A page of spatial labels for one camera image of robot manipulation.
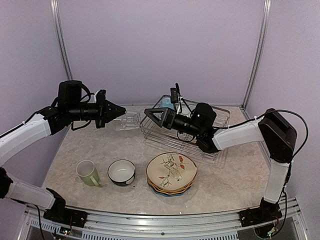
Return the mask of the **clear glass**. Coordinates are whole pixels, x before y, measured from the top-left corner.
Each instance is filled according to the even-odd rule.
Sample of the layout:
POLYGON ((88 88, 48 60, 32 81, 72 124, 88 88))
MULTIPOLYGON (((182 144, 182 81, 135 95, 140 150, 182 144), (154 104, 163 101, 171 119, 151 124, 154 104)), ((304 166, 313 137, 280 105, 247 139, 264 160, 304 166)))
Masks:
POLYGON ((140 127, 141 115, 137 111, 126 111, 124 115, 117 117, 116 131, 136 130, 140 127))

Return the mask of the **beige plate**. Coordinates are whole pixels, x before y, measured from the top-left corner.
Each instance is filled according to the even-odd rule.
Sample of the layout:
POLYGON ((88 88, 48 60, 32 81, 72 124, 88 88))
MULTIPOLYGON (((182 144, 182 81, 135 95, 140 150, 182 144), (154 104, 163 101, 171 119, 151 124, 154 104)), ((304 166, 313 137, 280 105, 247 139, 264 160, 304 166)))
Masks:
POLYGON ((171 175, 178 181, 197 175, 196 164, 181 153, 167 152, 154 157, 146 167, 146 175, 171 175))

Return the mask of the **dark blue bowl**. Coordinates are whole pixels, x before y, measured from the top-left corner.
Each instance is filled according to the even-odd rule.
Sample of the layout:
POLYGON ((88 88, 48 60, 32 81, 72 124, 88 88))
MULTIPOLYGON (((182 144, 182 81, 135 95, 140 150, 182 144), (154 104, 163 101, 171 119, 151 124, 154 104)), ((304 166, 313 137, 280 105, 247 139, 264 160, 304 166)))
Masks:
POLYGON ((107 170, 108 178, 117 186, 130 185, 136 176, 135 165, 126 159, 114 161, 107 170))

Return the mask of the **green mug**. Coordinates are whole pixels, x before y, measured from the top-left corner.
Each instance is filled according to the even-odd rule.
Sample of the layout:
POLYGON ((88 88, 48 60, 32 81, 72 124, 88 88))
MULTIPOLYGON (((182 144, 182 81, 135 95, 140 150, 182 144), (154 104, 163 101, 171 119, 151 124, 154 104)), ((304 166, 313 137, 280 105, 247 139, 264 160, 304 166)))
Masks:
POLYGON ((102 186, 97 168, 91 160, 83 160, 79 162, 76 166, 76 174, 87 186, 102 186))

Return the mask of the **blue dotted plate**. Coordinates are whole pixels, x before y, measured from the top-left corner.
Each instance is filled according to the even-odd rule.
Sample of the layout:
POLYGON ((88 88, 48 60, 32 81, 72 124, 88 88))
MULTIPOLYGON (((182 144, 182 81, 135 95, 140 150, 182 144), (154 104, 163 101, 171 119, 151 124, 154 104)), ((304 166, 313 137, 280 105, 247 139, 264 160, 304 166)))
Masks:
POLYGON ((148 182, 148 185, 152 188, 152 190, 156 194, 160 194, 160 195, 163 195, 166 197, 173 197, 173 196, 180 196, 180 195, 184 194, 186 191, 188 191, 192 187, 193 183, 189 184, 188 186, 186 186, 182 190, 179 190, 176 192, 167 192, 167 191, 159 190, 155 186, 153 186, 150 182, 148 182))

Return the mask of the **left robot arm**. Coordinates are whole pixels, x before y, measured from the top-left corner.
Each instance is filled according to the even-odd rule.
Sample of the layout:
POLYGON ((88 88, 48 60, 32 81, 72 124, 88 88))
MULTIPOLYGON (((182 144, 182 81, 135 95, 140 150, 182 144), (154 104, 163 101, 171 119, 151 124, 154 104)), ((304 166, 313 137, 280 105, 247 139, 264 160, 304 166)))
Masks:
MULTIPOLYGON (((63 81, 50 106, 34 112, 0 136, 0 164, 3 166, 33 143, 73 126, 76 121, 85 121, 88 125, 94 121, 100 129, 125 114, 124 107, 106 100, 106 90, 93 93, 79 80, 63 81)), ((70 218, 66 201, 58 193, 26 183, 8 174, 3 167, 0 169, 0 197, 49 210, 61 223, 70 218)))

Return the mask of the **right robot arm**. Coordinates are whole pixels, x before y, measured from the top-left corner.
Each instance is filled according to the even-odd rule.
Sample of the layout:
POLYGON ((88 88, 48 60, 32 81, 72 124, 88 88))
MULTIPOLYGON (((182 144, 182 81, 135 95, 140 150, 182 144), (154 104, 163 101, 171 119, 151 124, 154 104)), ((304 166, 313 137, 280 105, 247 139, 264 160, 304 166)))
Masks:
POLYGON ((190 116, 168 108, 146 108, 144 114, 159 127, 195 137, 196 145, 212 154, 230 147, 265 142, 270 154, 270 173, 264 196, 252 210, 266 222, 279 210, 279 199, 290 175, 297 140, 294 127, 273 108, 251 120, 230 127, 214 127, 217 114, 207 103, 198 103, 190 116))

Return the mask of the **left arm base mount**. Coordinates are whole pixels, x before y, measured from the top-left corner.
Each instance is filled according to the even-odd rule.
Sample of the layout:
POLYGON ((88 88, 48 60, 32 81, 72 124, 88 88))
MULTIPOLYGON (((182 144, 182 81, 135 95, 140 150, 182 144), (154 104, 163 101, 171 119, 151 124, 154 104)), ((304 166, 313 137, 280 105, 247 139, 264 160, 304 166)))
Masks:
POLYGON ((71 227, 83 228, 87 221, 88 213, 81 210, 64 208, 61 210, 45 210, 44 219, 71 227))

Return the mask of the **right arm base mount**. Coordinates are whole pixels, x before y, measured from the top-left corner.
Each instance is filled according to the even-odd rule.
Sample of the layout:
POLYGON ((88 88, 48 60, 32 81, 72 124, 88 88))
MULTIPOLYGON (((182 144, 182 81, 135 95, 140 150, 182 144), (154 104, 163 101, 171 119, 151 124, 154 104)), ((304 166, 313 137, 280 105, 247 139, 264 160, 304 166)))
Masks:
POLYGON ((240 211, 238 214, 242 227, 266 223, 269 221, 280 219, 283 216, 280 210, 270 212, 269 210, 263 211, 259 207, 248 208, 246 210, 240 211))

